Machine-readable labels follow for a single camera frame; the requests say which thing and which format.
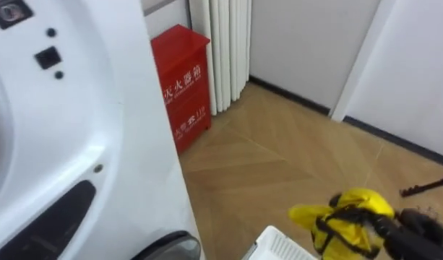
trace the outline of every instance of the white machine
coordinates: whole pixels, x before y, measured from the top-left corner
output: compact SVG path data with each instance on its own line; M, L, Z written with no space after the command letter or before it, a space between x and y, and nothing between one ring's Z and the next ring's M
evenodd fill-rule
M199 253L140 2L0 0L0 259L131 259L169 233Z

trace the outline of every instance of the red fire extinguisher box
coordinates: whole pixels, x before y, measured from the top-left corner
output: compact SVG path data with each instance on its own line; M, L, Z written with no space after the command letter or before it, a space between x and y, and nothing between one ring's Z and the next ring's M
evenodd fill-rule
M211 126L205 50L209 42L181 25L151 42L178 153Z

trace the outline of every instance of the floor tile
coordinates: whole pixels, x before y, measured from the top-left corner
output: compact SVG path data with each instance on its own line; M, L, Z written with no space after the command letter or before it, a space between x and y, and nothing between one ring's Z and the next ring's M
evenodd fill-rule
M288 219L288 208L327 204L356 186L443 222L443 187L399 195L443 178L443 166L254 84L180 161L208 260L241 259L268 225L316 255L310 232ZM378 259L390 258L381 252Z

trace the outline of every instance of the yellow object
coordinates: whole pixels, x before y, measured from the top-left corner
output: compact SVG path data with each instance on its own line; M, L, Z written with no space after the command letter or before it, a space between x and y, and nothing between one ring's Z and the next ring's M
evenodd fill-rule
M395 211L375 191L353 188L340 195L331 206L292 207L288 216L311 231L314 248L323 260L374 259L383 244L369 225L368 217L395 217Z

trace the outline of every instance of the black button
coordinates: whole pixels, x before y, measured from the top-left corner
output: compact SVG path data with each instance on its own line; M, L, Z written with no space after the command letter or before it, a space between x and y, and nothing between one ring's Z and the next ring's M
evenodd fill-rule
M49 69L62 61L56 47L54 46L35 54L35 59L38 64L40 64L42 69Z

